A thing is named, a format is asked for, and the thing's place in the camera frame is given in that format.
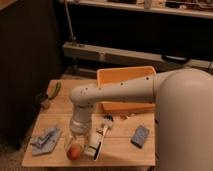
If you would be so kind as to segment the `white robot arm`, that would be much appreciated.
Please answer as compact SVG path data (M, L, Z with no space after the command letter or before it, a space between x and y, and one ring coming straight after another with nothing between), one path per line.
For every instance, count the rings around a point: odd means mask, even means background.
M213 75L198 69L161 72L99 87L73 88L70 131L85 135L94 106L153 102L158 121L158 171L213 171Z

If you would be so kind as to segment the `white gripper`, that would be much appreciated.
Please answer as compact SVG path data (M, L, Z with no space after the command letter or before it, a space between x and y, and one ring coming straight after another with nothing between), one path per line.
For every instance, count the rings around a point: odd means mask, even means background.
M91 130L93 110L94 108L91 106L74 107L69 124L72 134L77 136L86 135Z

